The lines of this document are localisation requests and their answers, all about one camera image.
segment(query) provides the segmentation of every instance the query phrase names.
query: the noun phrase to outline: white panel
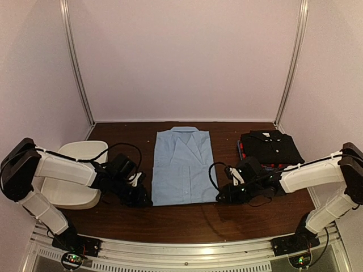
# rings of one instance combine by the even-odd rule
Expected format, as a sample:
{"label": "white panel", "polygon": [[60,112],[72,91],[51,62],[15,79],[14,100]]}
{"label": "white panel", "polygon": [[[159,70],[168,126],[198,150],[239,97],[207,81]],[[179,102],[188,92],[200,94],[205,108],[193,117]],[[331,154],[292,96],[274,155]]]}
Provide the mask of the white panel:
{"label": "white panel", "polygon": [[[0,25],[0,160],[24,137],[55,150],[82,140],[88,125],[59,1],[0,1]],[[1,193],[0,207],[0,271],[19,271],[35,222]]]}
{"label": "white panel", "polygon": [[272,121],[299,0],[70,0],[97,121]]}
{"label": "white panel", "polygon": [[[286,112],[285,131],[312,160],[353,142],[363,150],[363,2],[310,1],[309,20]],[[339,185],[315,188],[321,203]],[[362,271],[363,209],[337,221],[353,271]]]}

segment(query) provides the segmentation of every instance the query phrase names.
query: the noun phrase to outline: ventilation grille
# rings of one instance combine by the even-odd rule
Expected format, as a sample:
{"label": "ventilation grille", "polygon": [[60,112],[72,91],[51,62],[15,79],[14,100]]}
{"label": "ventilation grille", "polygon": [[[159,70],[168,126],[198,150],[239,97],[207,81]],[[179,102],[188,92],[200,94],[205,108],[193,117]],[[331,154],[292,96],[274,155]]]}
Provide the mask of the ventilation grille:
{"label": "ventilation grille", "polygon": [[[102,271],[102,272],[172,272],[172,271],[179,271],[177,269],[138,269],[138,268],[128,268],[125,266],[119,265],[111,265],[111,264],[104,264],[100,262],[93,262],[92,269],[95,271]],[[228,269],[193,269],[193,271],[198,272],[272,272],[270,262],[263,262],[254,265],[243,265],[240,267],[228,268]]]}
{"label": "ventilation grille", "polygon": [[51,260],[55,260],[55,261],[61,261],[61,257],[62,257],[61,253],[55,252],[53,250],[49,250],[46,248],[42,248],[42,247],[40,247],[40,249],[38,251],[38,255],[51,259]]}

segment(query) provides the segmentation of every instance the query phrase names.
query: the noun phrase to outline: robotic arm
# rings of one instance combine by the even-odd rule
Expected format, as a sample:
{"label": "robotic arm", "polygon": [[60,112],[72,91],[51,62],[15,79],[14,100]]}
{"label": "robotic arm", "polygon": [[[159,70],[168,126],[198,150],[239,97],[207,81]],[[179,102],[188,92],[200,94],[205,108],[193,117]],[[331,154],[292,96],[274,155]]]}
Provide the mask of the robotic arm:
{"label": "robotic arm", "polygon": [[106,164],[94,160],[77,160],[37,147],[32,139],[23,139],[1,163],[1,190],[4,195],[22,205],[43,222],[54,235],[53,246],[73,253],[97,256],[98,239],[79,236],[64,214],[57,210],[35,187],[34,177],[50,177],[111,191],[129,207],[152,206],[141,184],[145,177],[135,173],[136,165],[125,155],[118,154]]}
{"label": "robotic arm", "polygon": [[217,201],[224,203],[247,203],[259,195],[271,198],[311,186],[342,183],[324,206],[303,216],[294,234],[272,240],[275,256],[318,246],[320,231],[350,209],[363,205],[363,153],[352,143],[344,144],[329,157],[277,172],[264,172],[260,163],[250,157],[236,168],[227,168],[226,173],[233,183],[224,186],[217,196]]}

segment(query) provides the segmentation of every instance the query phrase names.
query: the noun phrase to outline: brown wooden surface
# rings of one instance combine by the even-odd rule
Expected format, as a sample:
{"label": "brown wooden surface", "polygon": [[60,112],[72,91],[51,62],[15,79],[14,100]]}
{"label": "brown wooden surface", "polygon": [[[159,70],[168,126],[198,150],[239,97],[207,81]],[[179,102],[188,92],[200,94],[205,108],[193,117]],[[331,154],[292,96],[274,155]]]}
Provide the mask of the brown wooden surface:
{"label": "brown wooden surface", "polygon": [[[195,126],[210,132],[214,161],[235,165],[239,161],[237,140],[250,130],[274,129],[271,123],[194,123],[147,122],[97,124],[90,140],[106,141],[109,145],[128,142],[142,150],[141,170],[147,174],[144,183],[151,189],[154,146],[158,131],[173,126]],[[112,159],[122,152],[138,161],[138,153],[120,146],[109,152]],[[219,186],[229,181],[222,168],[217,168]],[[314,209],[307,190],[276,197],[262,207],[203,203],[182,206],[131,209],[107,194],[109,204],[100,202],[89,210],[63,210],[79,233],[110,239],[162,243],[200,243],[237,241],[294,232],[301,217]],[[265,202],[252,200],[253,205]]]}

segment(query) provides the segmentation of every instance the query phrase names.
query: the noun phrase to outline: folded black shirt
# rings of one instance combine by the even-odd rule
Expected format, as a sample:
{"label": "folded black shirt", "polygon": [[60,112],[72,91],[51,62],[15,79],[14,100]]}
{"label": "folded black shirt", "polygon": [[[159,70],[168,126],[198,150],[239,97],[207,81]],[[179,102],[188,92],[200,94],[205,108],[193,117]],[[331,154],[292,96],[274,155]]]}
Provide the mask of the folded black shirt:
{"label": "folded black shirt", "polygon": [[240,140],[244,153],[257,158],[260,164],[304,163],[291,136],[278,130],[250,131]]}

